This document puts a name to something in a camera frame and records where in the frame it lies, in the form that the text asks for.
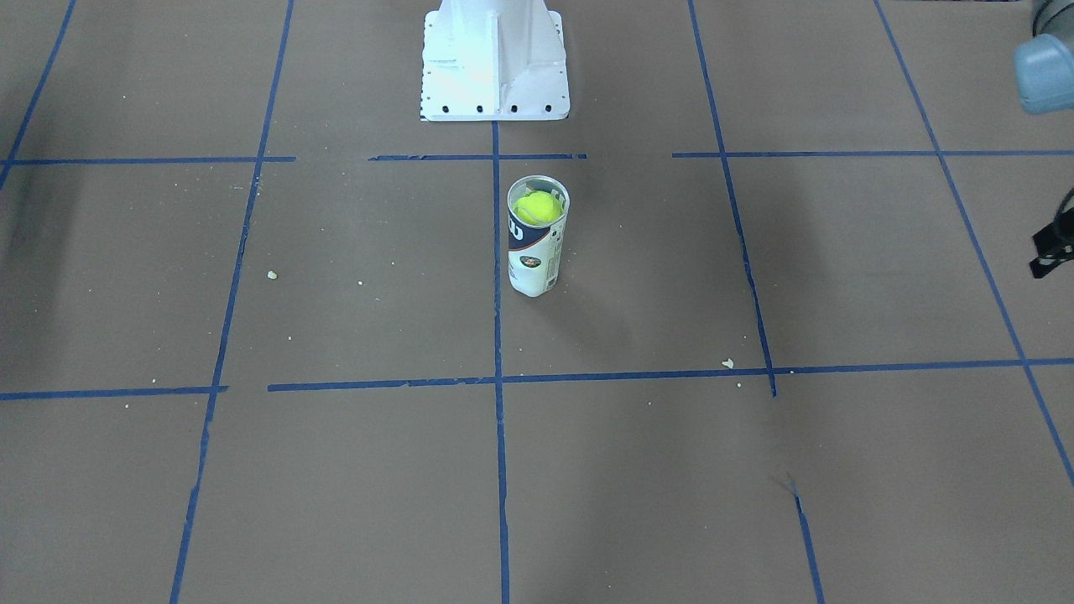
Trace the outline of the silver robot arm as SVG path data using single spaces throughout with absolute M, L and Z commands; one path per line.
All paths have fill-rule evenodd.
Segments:
M 1073 3 L 1033 1 L 1031 37 L 1014 51 L 1015 80 L 1025 113 L 1073 107 Z

